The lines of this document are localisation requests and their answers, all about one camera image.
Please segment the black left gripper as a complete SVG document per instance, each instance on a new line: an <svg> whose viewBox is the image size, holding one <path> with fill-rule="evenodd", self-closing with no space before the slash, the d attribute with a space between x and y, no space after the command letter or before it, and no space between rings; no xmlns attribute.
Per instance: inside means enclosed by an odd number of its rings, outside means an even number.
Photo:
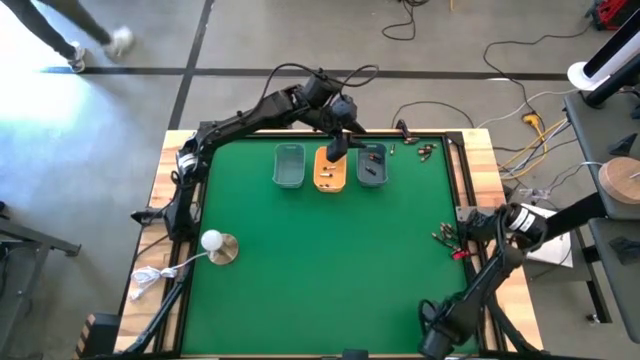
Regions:
<svg viewBox="0 0 640 360"><path fill-rule="evenodd" d="M339 97L329 108L329 129L332 141L327 146L327 160L334 163L345 156L350 148L365 148L366 145L352 135L365 134L366 130L357 122L357 105L351 97Z"/></svg>

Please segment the orange plastic bin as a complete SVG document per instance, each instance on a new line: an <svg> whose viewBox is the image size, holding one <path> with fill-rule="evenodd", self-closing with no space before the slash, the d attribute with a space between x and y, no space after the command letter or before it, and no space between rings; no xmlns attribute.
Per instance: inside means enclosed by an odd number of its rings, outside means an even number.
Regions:
<svg viewBox="0 0 640 360"><path fill-rule="evenodd" d="M347 156L341 157L338 161L332 163L327 160L327 147L321 146L315 152L314 166L313 166L313 182L317 190L327 193L338 193L343 190L346 185L347 177ZM325 166L335 165L335 170L324 170ZM321 177L321 173L331 173L333 177L324 178ZM328 189L321 189L318 187L320 184L330 184Z"/></svg>

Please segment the slate blue plastic bin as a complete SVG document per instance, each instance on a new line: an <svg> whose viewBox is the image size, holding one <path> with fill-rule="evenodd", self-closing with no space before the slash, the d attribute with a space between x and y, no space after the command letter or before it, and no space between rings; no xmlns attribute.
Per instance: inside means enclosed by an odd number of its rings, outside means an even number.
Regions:
<svg viewBox="0 0 640 360"><path fill-rule="evenodd" d="M382 143L365 143L365 148L359 148L357 153L357 179L363 187L381 187L388 180L387 174L387 148ZM369 159L371 153L379 154L383 158L381 164L372 162ZM377 172L377 175L371 175L365 171L365 167L370 167Z"/></svg>

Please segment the teal plastic bin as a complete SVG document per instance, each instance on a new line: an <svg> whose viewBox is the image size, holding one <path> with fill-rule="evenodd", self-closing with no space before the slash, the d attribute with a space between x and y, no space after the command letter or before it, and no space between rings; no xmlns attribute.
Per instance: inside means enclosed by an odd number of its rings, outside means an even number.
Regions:
<svg viewBox="0 0 640 360"><path fill-rule="evenodd" d="M273 182L281 188L301 187L305 176L305 158L302 144L278 144L274 150Z"/></svg>

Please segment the green table mat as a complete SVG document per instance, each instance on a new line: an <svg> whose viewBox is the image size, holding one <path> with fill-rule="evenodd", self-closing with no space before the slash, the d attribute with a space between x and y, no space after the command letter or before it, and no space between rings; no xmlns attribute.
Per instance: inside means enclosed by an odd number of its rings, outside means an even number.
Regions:
<svg viewBox="0 0 640 360"><path fill-rule="evenodd" d="M225 266L194 263L183 353L414 353L420 301L467 284L462 263L435 239L455 220L443 151L422 160L385 139L394 154L383 186L359 183L350 152L344 189L327 194L311 178L276 185L276 145L239 140L214 156L202 226L233 235L239 253Z"/></svg>

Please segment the white paper sheet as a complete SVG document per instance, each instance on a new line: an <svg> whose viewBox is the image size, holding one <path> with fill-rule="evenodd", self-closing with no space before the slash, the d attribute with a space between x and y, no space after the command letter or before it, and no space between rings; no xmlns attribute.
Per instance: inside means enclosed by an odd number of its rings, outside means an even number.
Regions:
<svg viewBox="0 0 640 360"><path fill-rule="evenodd" d="M527 259L572 268L573 258L570 233L561 234L545 242L540 248L530 252L527 255Z"/></svg>

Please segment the white bulb brass lamp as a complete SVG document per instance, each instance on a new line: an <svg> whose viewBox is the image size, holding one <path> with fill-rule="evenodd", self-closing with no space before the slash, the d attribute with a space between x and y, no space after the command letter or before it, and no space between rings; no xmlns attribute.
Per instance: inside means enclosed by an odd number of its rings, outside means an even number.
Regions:
<svg viewBox="0 0 640 360"><path fill-rule="evenodd" d="M231 264L239 253L239 244L233 235L214 229L205 231L201 235L200 243L209 260L218 266Z"/></svg>

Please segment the black support beam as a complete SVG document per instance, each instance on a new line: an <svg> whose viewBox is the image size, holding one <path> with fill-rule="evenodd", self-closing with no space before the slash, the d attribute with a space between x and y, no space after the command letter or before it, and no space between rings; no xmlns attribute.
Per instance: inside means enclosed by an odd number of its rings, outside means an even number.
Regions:
<svg viewBox="0 0 640 360"><path fill-rule="evenodd" d="M593 193L546 219L545 240L551 240L586 224L594 218L605 218L607 212L598 193Z"/></svg>

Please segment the grey side table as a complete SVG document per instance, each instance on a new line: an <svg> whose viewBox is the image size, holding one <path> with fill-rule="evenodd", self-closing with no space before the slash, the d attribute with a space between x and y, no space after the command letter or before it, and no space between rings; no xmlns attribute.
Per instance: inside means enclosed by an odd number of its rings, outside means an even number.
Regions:
<svg viewBox="0 0 640 360"><path fill-rule="evenodd" d="M640 100L630 94L615 94L599 108L588 106L582 93L564 99L567 119L573 125L578 143L585 158L596 191L602 199L607 218L622 221L640 221L640 205L621 203L609 196L599 184L598 171L609 160L622 157L607 152L609 145L624 136L637 133L629 156L640 160L640 120L632 118L632 111Z"/></svg>
<svg viewBox="0 0 640 360"><path fill-rule="evenodd" d="M618 238L640 245L640 222L592 219L588 226L627 334L640 344L640 260L624 265L610 245Z"/></svg>

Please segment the black crumpled object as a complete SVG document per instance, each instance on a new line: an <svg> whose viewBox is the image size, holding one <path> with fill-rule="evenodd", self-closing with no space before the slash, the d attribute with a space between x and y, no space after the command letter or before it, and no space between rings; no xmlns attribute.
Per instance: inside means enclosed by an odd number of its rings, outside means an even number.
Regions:
<svg viewBox="0 0 640 360"><path fill-rule="evenodd" d="M640 263L640 241L619 236L610 240L609 246L622 265Z"/></svg>

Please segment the white tower stand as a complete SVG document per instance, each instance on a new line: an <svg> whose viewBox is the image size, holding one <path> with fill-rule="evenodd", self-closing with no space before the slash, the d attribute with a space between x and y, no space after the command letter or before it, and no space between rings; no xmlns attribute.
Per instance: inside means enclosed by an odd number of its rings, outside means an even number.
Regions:
<svg viewBox="0 0 640 360"><path fill-rule="evenodd" d="M579 90L594 90L640 53L640 25L625 23L587 61L567 70L570 83Z"/></svg>

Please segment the round wooden disc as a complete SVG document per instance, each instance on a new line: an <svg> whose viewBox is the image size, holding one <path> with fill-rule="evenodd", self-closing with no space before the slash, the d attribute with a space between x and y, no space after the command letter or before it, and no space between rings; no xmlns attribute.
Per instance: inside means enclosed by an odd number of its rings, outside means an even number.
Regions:
<svg viewBox="0 0 640 360"><path fill-rule="evenodd" d="M616 157L598 171L599 184L615 200L640 205L640 160Z"/></svg>

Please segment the black pole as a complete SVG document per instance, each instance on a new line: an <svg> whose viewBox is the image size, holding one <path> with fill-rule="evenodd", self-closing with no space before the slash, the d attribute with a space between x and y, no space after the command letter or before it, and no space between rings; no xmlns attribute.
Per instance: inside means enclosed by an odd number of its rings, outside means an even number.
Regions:
<svg viewBox="0 0 640 360"><path fill-rule="evenodd" d="M593 108L599 108L608 98L625 86L635 86L640 83L640 54L635 55L606 81L589 93L585 103Z"/></svg>

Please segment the black wedge object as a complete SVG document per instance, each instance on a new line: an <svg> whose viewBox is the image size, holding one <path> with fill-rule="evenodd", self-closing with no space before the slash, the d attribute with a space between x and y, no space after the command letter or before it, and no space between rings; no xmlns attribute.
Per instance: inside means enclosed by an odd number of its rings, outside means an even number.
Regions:
<svg viewBox="0 0 640 360"><path fill-rule="evenodd" d="M629 156L637 136L637 133L624 136L615 143L609 145L607 152L612 156Z"/></svg>

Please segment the red toolbox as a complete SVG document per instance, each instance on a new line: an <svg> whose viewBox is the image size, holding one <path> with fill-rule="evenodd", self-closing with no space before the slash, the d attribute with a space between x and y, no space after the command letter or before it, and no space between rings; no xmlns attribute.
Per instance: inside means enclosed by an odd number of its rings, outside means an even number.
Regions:
<svg viewBox="0 0 640 360"><path fill-rule="evenodd" d="M640 0L593 0L584 17L598 31L617 30L640 7Z"/></svg>

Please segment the black orange striped box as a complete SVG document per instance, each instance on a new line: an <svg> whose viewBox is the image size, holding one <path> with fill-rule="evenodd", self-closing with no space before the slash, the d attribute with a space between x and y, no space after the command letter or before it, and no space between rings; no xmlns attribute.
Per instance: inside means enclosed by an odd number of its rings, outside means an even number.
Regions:
<svg viewBox="0 0 640 360"><path fill-rule="evenodd" d="M72 355L73 360L111 354L114 350L121 317L114 314L90 314L82 328Z"/></svg>

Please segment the person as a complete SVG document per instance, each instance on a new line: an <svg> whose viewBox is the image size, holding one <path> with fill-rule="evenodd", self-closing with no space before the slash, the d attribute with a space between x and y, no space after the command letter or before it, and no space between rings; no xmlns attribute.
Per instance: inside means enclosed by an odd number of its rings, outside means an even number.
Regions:
<svg viewBox="0 0 640 360"><path fill-rule="evenodd" d="M80 0L37 0L74 23L92 37L111 59L123 56L134 44L132 31L122 26L109 33L101 26ZM68 42L45 18L32 0L0 0L13 15L39 40L63 57L73 73L85 70L85 49L77 42Z"/></svg>

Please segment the grey metal cart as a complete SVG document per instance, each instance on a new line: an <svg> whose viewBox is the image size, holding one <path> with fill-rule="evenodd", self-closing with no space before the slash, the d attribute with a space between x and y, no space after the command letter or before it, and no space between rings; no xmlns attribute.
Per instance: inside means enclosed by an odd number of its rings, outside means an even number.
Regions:
<svg viewBox="0 0 640 360"><path fill-rule="evenodd" d="M11 310L10 316L6 320L0 321L0 325L4 324L4 329L0 331L0 360L9 360L9 352L16 338L15 329L30 307L31 294L37 285L49 252L58 250L64 252L66 256L75 257L81 249L80 245L11 221L9 216L4 213L5 208L6 204L0 201L0 235L18 241L14 250L21 248L33 250L35 258L33 268L26 276L24 286L15 291L15 306Z"/></svg>

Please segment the black metal rig frame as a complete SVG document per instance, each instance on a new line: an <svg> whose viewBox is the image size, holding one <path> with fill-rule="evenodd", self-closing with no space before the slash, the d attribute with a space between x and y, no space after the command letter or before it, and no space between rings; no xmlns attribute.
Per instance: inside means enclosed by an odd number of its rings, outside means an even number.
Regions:
<svg viewBox="0 0 640 360"><path fill-rule="evenodd" d="M169 202L174 193L170 172L176 167L175 154L192 134L191 130L166 132L151 190L149 200L151 207L160 208ZM420 138L432 135L445 137L444 147L453 156L454 194L461 198L464 206L470 205L472 200L479 205L490 207L505 202L487 130L419 129L417 134ZM133 269L144 266L164 268L189 257L190 247L187 243L175 244L168 239L157 239L165 234L166 228L163 221L158 221L142 230L132 263ZM168 293L172 285L171 281L160 280L136 301L129 299L135 285L128 285L124 294L122 319L114 345L116 352L124 351L134 343L159 309L163 296ZM523 337L530 344L541 349L543 341L523 269L515 270L506 280L497 293L497 301Z"/></svg>

